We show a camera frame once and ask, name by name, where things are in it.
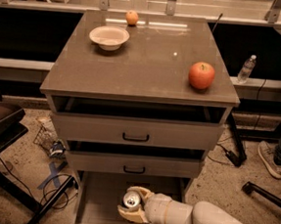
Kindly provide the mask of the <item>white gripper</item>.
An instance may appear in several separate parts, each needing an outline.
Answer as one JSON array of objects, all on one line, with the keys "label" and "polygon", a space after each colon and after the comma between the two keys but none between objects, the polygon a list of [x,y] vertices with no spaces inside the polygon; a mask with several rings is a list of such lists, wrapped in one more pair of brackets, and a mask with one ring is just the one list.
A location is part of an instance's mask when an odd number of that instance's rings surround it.
[{"label": "white gripper", "polygon": [[166,195],[154,194],[144,187],[132,186],[126,190],[129,191],[138,193],[145,211],[141,206],[125,208],[119,205],[118,214],[125,220],[137,224],[192,224],[192,205],[174,201]]}]

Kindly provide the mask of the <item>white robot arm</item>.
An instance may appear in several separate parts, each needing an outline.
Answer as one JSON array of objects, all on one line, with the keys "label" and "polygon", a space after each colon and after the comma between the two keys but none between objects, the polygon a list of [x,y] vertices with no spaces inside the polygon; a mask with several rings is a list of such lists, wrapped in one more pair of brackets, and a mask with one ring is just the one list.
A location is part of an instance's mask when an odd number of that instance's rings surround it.
[{"label": "white robot arm", "polygon": [[243,224],[210,202],[191,205],[137,186],[126,190],[117,210],[137,224]]}]

